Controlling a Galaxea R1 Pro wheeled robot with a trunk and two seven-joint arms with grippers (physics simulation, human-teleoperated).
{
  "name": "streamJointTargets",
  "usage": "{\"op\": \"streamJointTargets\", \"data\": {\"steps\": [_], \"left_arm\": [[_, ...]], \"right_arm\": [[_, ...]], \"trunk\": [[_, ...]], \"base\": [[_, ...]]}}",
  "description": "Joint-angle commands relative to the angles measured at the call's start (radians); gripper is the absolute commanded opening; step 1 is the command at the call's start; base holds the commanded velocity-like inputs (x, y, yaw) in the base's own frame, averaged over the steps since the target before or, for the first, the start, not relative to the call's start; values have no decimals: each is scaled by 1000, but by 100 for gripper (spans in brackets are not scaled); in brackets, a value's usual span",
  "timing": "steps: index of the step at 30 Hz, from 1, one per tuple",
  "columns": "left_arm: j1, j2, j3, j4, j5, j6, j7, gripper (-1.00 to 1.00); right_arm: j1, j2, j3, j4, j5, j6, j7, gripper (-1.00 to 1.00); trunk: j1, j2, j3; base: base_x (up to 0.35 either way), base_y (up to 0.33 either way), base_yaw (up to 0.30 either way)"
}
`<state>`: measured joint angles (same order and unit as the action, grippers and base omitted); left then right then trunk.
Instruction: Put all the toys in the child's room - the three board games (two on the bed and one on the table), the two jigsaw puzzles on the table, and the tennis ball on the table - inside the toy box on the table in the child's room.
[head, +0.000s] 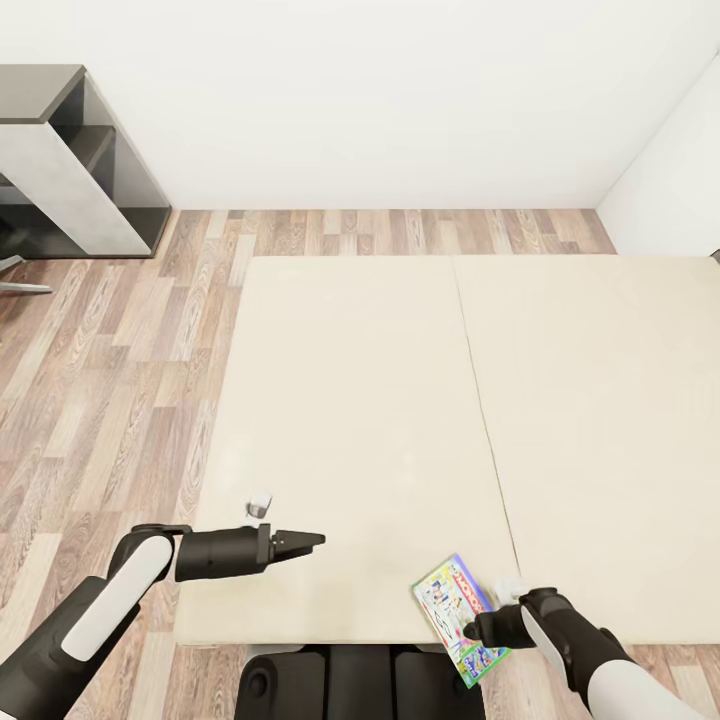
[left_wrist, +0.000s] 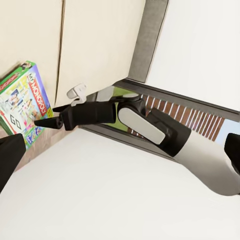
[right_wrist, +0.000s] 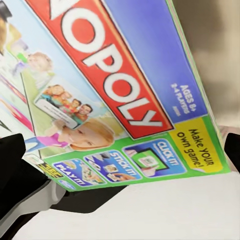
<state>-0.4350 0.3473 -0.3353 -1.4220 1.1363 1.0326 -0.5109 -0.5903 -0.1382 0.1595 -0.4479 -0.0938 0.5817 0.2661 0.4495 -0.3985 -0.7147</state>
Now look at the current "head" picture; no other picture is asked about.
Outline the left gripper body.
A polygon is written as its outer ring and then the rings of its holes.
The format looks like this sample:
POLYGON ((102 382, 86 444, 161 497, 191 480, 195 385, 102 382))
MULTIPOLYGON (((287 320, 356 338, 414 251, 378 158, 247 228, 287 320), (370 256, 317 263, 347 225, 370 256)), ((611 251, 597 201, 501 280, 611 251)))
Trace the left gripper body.
POLYGON ((259 527, 214 530, 208 579, 260 574, 269 566, 270 523, 259 527))

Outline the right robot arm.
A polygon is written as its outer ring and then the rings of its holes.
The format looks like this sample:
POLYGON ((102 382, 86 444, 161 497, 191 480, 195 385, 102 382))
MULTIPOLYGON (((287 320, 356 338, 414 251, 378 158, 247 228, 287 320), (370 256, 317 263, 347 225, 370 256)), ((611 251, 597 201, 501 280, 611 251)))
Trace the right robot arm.
POLYGON ((538 647, 594 720, 707 720, 626 654, 606 628, 593 626, 556 587, 492 581, 496 606, 463 629, 485 648, 538 647))

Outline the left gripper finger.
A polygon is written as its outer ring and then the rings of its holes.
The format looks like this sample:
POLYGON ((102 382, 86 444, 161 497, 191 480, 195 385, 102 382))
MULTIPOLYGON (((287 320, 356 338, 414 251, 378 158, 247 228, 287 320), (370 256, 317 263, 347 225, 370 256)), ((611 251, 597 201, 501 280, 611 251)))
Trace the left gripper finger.
POLYGON ((270 536, 269 564, 275 563, 274 556, 279 553, 323 545, 325 542, 324 534, 277 529, 276 533, 270 536))
POLYGON ((296 551, 290 551, 286 553, 279 553, 278 555, 274 556, 274 562, 279 563, 279 561, 287 561, 287 559, 294 559, 296 557, 310 555, 311 553, 313 553, 313 547, 297 549, 296 551))

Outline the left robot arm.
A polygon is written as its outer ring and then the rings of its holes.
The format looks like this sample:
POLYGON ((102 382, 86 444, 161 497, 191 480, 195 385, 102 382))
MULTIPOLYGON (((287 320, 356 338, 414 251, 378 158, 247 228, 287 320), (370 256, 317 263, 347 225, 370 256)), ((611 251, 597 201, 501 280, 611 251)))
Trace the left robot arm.
POLYGON ((260 574, 269 564, 313 553, 324 534, 262 524, 272 495, 254 488, 239 528, 194 532, 190 525, 135 525, 114 550, 105 580, 86 577, 0 666, 0 720, 64 720, 139 614, 139 601, 164 580, 174 536, 182 535, 175 581, 260 574))

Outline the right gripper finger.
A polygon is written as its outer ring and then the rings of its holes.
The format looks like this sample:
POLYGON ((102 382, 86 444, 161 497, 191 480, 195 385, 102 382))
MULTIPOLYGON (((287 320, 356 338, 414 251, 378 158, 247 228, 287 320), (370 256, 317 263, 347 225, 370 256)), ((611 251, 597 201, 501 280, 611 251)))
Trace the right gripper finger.
POLYGON ((474 621, 468 623, 468 625, 463 629, 463 635, 469 640, 481 641, 481 632, 479 631, 477 617, 475 617, 474 619, 474 621))

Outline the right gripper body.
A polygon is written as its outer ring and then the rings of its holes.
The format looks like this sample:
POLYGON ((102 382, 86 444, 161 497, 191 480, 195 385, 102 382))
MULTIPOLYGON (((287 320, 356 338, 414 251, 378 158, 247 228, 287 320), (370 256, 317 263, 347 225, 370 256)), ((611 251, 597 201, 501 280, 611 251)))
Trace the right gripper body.
POLYGON ((477 613, 479 631, 485 648, 528 649, 528 645, 518 640, 512 626, 510 626, 512 608, 514 608, 514 605, 501 607, 499 611, 477 613))

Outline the board game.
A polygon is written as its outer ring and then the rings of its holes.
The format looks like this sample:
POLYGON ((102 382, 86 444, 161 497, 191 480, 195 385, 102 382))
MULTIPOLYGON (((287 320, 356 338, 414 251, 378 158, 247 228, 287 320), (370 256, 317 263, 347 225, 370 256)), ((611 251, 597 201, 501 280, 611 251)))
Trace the board game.
POLYGON ((485 648, 482 640, 472 641, 463 635, 463 629, 477 613, 494 610, 476 581, 454 552, 412 585, 468 688, 473 688, 511 652, 510 647, 485 648))

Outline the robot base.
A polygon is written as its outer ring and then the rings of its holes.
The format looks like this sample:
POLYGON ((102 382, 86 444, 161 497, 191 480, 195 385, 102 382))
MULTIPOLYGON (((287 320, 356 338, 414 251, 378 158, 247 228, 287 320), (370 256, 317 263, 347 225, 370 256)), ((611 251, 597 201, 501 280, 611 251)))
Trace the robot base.
POLYGON ((444 643, 250 644, 234 720, 486 720, 444 643))

